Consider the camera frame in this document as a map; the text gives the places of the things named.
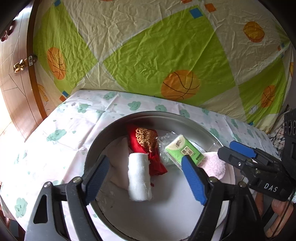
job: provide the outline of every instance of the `white cylinder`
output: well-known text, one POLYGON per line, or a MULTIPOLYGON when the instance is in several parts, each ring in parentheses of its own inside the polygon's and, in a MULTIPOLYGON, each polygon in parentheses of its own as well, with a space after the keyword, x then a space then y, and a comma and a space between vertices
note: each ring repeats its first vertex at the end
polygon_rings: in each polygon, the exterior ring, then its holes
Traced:
POLYGON ((131 153, 128 158, 128 193, 133 201, 151 200, 148 155, 131 153))

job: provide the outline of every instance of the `screw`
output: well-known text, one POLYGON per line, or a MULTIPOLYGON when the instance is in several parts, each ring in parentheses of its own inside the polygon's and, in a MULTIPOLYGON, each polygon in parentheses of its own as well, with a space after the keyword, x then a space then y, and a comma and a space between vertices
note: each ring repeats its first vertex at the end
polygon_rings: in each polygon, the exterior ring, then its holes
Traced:
POLYGON ((81 181, 81 177, 75 177, 75 178, 73 178, 73 182, 74 183, 78 183, 80 181, 81 181))
POLYGON ((215 182, 218 181, 218 179, 215 178, 215 177, 209 177, 209 180, 210 180, 211 183, 215 183, 215 182))
POLYGON ((239 182, 239 186, 240 186, 241 188, 245 188, 247 185, 246 185, 245 182, 241 181, 241 182, 239 182))
POLYGON ((43 186, 44 186, 45 188, 48 188, 48 187, 50 187, 50 185, 51 185, 51 182, 46 182, 46 183, 44 183, 43 186))

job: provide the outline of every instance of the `brass door knob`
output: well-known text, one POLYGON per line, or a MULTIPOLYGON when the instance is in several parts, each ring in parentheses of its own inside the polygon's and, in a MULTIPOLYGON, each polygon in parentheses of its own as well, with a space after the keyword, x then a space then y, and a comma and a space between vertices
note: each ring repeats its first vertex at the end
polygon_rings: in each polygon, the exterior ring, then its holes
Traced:
POLYGON ((16 63, 14 66, 13 66, 13 70, 15 73, 19 72, 20 70, 24 70, 26 67, 26 63, 23 59, 20 60, 19 63, 16 63))

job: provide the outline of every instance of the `white tablecloth with green clouds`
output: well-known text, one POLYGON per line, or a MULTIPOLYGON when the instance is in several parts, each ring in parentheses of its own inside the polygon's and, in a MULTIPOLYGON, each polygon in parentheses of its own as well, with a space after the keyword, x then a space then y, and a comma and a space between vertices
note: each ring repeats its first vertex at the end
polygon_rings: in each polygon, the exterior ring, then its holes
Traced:
MULTIPOLYGON (((243 122, 198 107, 130 93, 79 90, 59 105, 31 134, 23 148, 6 160, 1 177, 4 212, 11 213, 24 230, 36 198, 46 181, 54 185, 82 176, 86 154, 95 137, 113 121, 140 111, 166 111, 190 118, 215 135, 223 145, 233 140, 274 156, 267 135, 243 122)), ((63 202, 71 240, 77 240, 69 209, 63 202)), ((103 240, 122 240, 88 210, 103 240)))

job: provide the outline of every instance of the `human hand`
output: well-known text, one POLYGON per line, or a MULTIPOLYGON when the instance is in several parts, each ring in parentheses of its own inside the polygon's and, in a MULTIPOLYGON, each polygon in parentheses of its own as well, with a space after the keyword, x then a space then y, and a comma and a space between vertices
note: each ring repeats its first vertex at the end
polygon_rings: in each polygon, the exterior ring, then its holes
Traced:
MULTIPOLYGON (((256 198, 255 198, 255 203, 256 203, 256 206, 258 208, 258 212, 259 212, 259 215, 262 216, 263 214, 263 210, 264 210, 264 207, 263 207, 263 194, 262 193, 257 193, 256 195, 256 198)), ((279 200, 276 200, 274 199, 271 203, 271 207, 273 209, 273 211, 278 215, 278 217, 276 218, 276 220, 274 221, 274 223, 271 225, 271 227, 265 232, 265 235, 266 237, 271 237, 273 232, 275 231, 276 227, 278 226, 284 212, 285 212, 285 209, 288 205, 288 201, 286 202, 281 202, 279 200)), ((279 228, 277 229, 276 233, 274 236, 278 235, 279 232, 282 230, 282 228, 285 226, 287 220, 289 219, 290 215, 292 214, 293 212, 293 205, 292 203, 290 203, 289 207, 288 207, 288 210, 279 226, 279 228)))

